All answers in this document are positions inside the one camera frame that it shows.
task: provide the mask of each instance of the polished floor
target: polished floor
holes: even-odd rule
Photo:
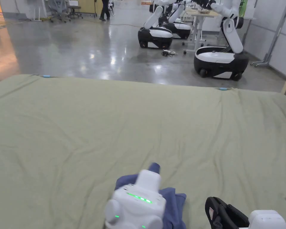
[[[270,68],[248,66],[239,82],[201,78],[193,54],[183,55],[180,40],[164,57],[141,49],[137,33],[150,13],[139,0],[116,1],[115,17],[102,23],[89,15],[68,23],[24,22],[0,29],[0,80],[15,74],[83,77],[156,84],[234,87],[281,91],[284,79]]]

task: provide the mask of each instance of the white table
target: white table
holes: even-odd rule
[[[186,17],[196,17],[195,22],[193,23],[193,35],[192,35],[192,41],[184,41],[182,44],[195,44],[194,49],[184,49],[183,53],[186,54],[187,52],[195,52],[199,48],[199,38],[201,37],[202,33],[202,25],[204,22],[204,19],[206,17],[217,17],[219,14],[210,11],[209,13],[200,13],[197,10],[193,10],[191,8],[186,8],[183,15],[181,17],[186,18]]]

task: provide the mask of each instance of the wrinkled fabric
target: wrinkled fabric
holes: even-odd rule
[[[103,228],[117,179],[152,162],[160,189],[186,193],[187,229],[210,229],[209,196],[286,221],[286,96],[36,75],[0,82],[0,229]]]

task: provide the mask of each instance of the blue cloth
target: blue cloth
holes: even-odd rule
[[[148,170],[160,173],[160,166],[153,163]],[[126,185],[134,184],[138,174],[122,176],[116,181],[115,190]],[[176,194],[174,188],[165,188],[159,193],[166,199],[166,206],[163,217],[163,229],[186,229],[182,221],[182,210],[186,194]]]

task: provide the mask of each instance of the person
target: person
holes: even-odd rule
[[[101,21],[106,21],[105,18],[104,18],[105,14],[107,16],[107,20],[110,20],[110,13],[109,13],[109,9],[108,9],[109,0],[102,0],[102,2],[103,2],[103,9],[102,9],[102,12],[101,12],[100,20]]]

